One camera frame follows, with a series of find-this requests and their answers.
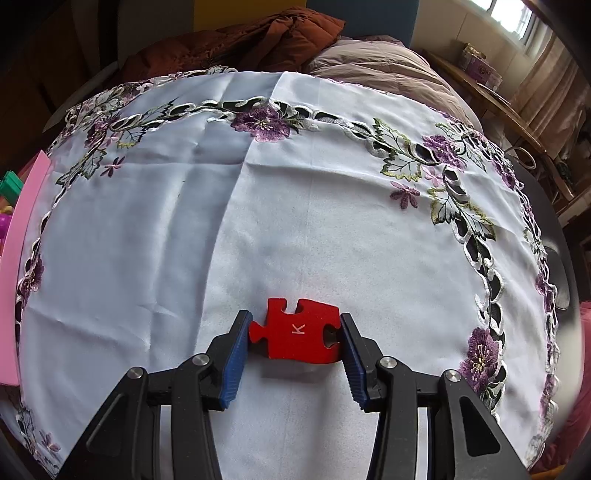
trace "red fabric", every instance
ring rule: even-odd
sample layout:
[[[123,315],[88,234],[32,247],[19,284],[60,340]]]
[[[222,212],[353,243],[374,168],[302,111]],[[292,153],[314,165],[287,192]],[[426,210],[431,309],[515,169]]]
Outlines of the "red fabric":
[[[136,82],[215,65],[297,72],[302,64],[333,44],[344,26],[343,20],[292,7],[250,24],[161,40],[129,57],[116,81]]]
[[[581,304],[584,337],[584,367],[581,391],[564,428],[554,443],[546,445],[531,472],[544,472],[565,465],[591,429],[591,302]]]

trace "purple embroidered flower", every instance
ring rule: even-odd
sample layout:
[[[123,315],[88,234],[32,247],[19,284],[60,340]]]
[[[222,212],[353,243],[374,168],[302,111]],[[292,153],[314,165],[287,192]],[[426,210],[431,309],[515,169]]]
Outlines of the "purple embroidered flower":
[[[103,140],[103,143],[100,144],[100,149],[104,150],[105,148],[107,148],[109,145],[111,145],[113,142],[118,142],[120,139],[121,135],[120,134],[112,134],[108,137],[106,137]]]
[[[57,453],[61,450],[61,447],[51,440],[51,433],[45,433],[43,430],[40,430],[39,434],[41,435],[41,444],[51,453]]]
[[[492,155],[491,162],[495,168],[495,171],[501,176],[505,185],[507,185],[511,190],[514,190],[516,180],[515,173],[513,172],[512,168],[510,168],[496,153]]]
[[[125,155],[123,155],[123,157],[121,157],[121,159],[119,159],[119,157],[117,157],[116,159],[113,160],[112,164],[105,165],[105,170],[103,171],[103,173],[100,174],[100,176],[102,177],[103,175],[108,175],[109,177],[112,177],[113,173],[115,173],[115,170],[119,170],[121,168],[121,164],[123,163],[124,160],[125,160]]]
[[[41,257],[39,255],[37,255],[33,259],[31,274],[28,275],[27,277],[25,277],[25,280],[22,282],[22,285],[21,285],[23,305],[27,304],[27,301],[29,299],[29,295],[31,295],[32,291],[39,290],[39,286],[41,285],[41,276],[43,275],[44,270],[45,270],[45,267],[43,266],[43,262],[41,260]]]
[[[141,92],[139,86],[140,84],[137,82],[129,82],[122,85],[123,91],[121,92],[121,103],[123,106],[130,103],[131,100],[139,95]]]
[[[544,311],[550,313],[552,311],[552,303],[554,302],[554,289],[546,281],[542,272],[535,278],[535,289],[540,295],[544,296]]]
[[[435,170],[435,167],[426,167],[425,165],[423,165],[422,169],[423,173],[425,174],[425,179],[431,180],[435,188],[443,184],[443,176],[437,175],[437,170]]]
[[[441,163],[462,171],[466,168],[466,162],[457,155],[453,145],[443,135],[423,137],[423,143]]]
[[[237,132],[250,132],[257,142],[277,142],[290,136],[290,126],[269,106],[237,113],[230,126]]]
[[[498,342],[492,339],[489,329],[476,327],[468,339],[467,358],[460,364],[459,372],[480,395],[488,379],[494,375],[498,362]]]
[[[394,190],[390,194],[390,198],[392,200],[400,199],[400,208],[402,210],[406,210],[408,202],[410,202],[414,208],[418,208],[417,199],[415,198],[421,194],[418,190],[412,189],[406,185],[401,185],[395,181],[391,181],[390,183],[398,189],[398,191]]]
[[[88,129],[88,133],[86,134],[86,141],[84,142],[84,146],[88,148],[98,143],[99,140],[100,142],[102,142],[106,136],[110,124],[111,119],[105,118],[97,120],[95,123],[93,123],[91,127]]]

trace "orange jacket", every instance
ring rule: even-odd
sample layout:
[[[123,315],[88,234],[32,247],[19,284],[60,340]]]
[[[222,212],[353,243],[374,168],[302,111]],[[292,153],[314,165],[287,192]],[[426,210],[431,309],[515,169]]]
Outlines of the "orange jacket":
[[[334,43],[344,26],[343,20],[292,7],[249,24],[161,40],[129,57],[118,80],[134,82],[215,65],[297,72]]]

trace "pink board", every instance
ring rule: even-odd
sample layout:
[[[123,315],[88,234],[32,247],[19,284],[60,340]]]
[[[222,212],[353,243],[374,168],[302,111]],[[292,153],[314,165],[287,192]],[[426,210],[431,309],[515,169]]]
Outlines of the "pink board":
[[[18,268],[29,218],[50,166],[51,161],[40,151],[14,208],[0,259],[0,384],[3,385],[20,383],[14,336]]]

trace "embroidered leaf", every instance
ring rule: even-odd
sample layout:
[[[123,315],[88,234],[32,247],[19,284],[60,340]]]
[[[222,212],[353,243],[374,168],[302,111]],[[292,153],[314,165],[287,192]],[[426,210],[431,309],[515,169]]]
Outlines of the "embroidered leaf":
[[[448,124],[443,124],[443,123],[441,123],[441,122],[437,122],[437,123],[435,124],[435,126],[436,126],[437,128],[441,128],[441,130],[443,130],[445,133],[447,133],[447,132],[449,132],[449,131],[450,131],[450,127],[449,127],[449,125],[448,125]]]
[[[125,142],[123,140],[119,140],[117,142],[117,148],[131,148],[131,147],[134,147],[134,146],[136,146],[139,143],[140,139],[141,139],[141,137],[139,137],[137,140],[130,140],[128,142]]]
[[[397,180],[419,181],[422,178],[421,168],[418,162],[408,160],[406,157],[388,157],[384,159],[386,165],[380,173]]]
[[[72,165],[72,167],[66,173],[59,177],[56,183],[58,185],[71,185],[79,175],[82,175],[86,179],[92,177],[92,174],[99,167],[98,164],[93,161],[95,151],[96,150],[89,150],[84,155],[84,157],[82,157],[75,165]],[[100,161],[104,155],[105,151],[101,150],[98,156],[98,161]]]
[[[413,152],[411,150],[412,143],[410,139],[403,134],[400,134],[400,137],[402,138],[402,149],[404,150],[406,155],[408,155],[411,158],[414,158]]]
[[[386,136],[392,138],[392,140],[398,144],[398,138],[402,138],[403,145],[405,145],[405,142],[408,142],[410,145],[410,139],[406,135],[400,133],[398,130],[393,129],[386,122],[380,120],[379,118],[374,118],[374,128],[376,131],[376,137],[379,140],[384,140],[384,136]]]
[[[432,187],[427,190],[427,195],[433,200],[431,202],[431,221],[433,225],[450,223],[457,211],[453,207],[453,203],[449,201],[447,189],[445,187]]]
[[[486,165],[482,161],[482,158],[477,152],[470,152],[467,148],[464,149],[464,152],[467,153],[468,158],[472,160],[476,164],[476,166],[486,171]]]
[[[478,235],[481,238],[496,240],[494,224],[486,217],[486,214],[479,207],[468,201],[462,205],[462,209],[464,212],[466,212],[466,210],[471,212],[468,213],[467,216],[475,235]]]

